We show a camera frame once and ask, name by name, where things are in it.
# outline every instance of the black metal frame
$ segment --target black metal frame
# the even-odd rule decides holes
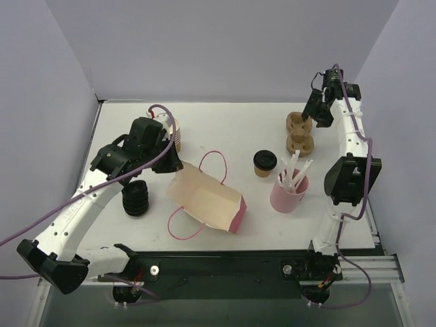
[[[384,255],[381,247],[343,250],[345,255]],[[326,269],[338,262],[337,257],[312,251],[155,251],[137,252],[130,269],[120,276],[130,281],[143,269],[144,287],[167,299],[285,299],[300,298],[299,281],[322,281]],[[286,274],[283,267],[292,267]],[[152,276],[150,268],[159,267]],[[109,281],[100,277],[99,281]],[[114,286],[117,302],[135,302],[147,294],[132,287]]]

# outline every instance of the black base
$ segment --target black base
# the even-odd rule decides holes
[[[299,281],[323,281],[339,263],[337,257],[312,251],[159,251],[138,255],[144,287],[162,300],[300,298],[293,274]],[[292,274],[283,269],[286,265],[294,269]],[[159,267],[157,276],[150,274],[152,266]],[[119,276],[132,281],[132,274]],[[131,302],[128,289],[122,288],[115,292],[116,300]]]
[[[16,250],[33,271],[56,286],[63,294],[77,289],[87,277],[89,261],[78,255],[71,262],[57,261],[56,255],[46,255],[37,245],[36,240],[22,240]]]

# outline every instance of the black bracket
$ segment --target black bracket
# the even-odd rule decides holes
[[[312,93],[301,115],[304,121],[311,117],[317,122],[316,127],[330,127],[332,125],[333,116],[330,113],[330,107],[336,99],[343,99],[338,70],[327,69],[323,75],[322,90],[324,90],[324,96],[320,90],[312,89]],[[362,99],[360,88],[357,84],[344,82],[344,85],[349,98],[353,97],[358,101]]]
[[[382,161],[371,158],[371,170],[369,175],[369,190],[382,169]],[[340,202],[348,202],[357,206],[363,198],[364,176],[367,170],[366,157],[354,157],[348,153],[346,157],[340,157],[327,172],[324,179],[324,191],[330,196],[334,205]]]
[[[166,130],[159,121],[146,117],[135,119],[128,134],[119,136],[111,144],[98,151],[97,156],[91,162],[90,170],[100,170],[108,175],[108,180],[131,172],[152,160],[167,147],[170,141],[162,140],[165,133]],[[177,172],[183,169],[176,147],[172,145],[170,151],[151,169],[157,174]],[[121,184],[128,184],[132,177],[122,180]]]
[[[323,281],[339,264],[337,256],[313,251],[158,251],[138,254],[137,271],[119,276],[132,281],[131,276],[143,269],[145,288],[162,300],[300,298],[298,281]],[[158,265],[159,274],[152,280],[146,273],[154,265]],[[292,266],[296,275],[286,273],[286,265]],[[134,287],[116,287],[120,287],[114,290],[118,302],[129,302],[133,300],[132,294],[136,295]],[[152,299],[147,294],[141,297]]]
[[[16,250],[33,271],[63,294],[73,292],[86,279],[88,260],[76,255],[71,262],[57,261],[55,254],[46,255],[37,245],[36,240],[22,240]]]

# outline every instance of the black cylindrical object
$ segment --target black cylindrical object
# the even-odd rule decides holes
[[[124,186],[123,207],[130,216],[141,216],[149,208],[149,191],[145,181],[134,181]]]

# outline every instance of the pink cup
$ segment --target pink cup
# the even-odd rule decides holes
[[[295,169],[293,177],[295,177],[299,171],[299,169]],[[305,196],[308,187],[309,180],[307,179],[307,176],[305,176],[298,186],[296,193],[288,193],[279,185],[276,178],[270,195],[271,206],[280,213],[292,212]]]

